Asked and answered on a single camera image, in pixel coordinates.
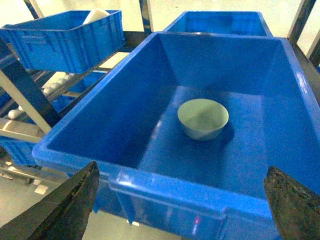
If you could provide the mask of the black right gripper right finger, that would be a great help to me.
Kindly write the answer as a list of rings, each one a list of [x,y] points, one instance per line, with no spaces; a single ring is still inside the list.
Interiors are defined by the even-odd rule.
[[[272,218],[283,240],[320,238],[320,196],[271,166],[263,180]]]

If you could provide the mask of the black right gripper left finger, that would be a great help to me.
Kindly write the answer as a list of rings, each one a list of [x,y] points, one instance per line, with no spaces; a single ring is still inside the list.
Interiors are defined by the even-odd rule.
[[[81,240],[94,208],[100,171],[90,162],[0,228],[2,240]]]

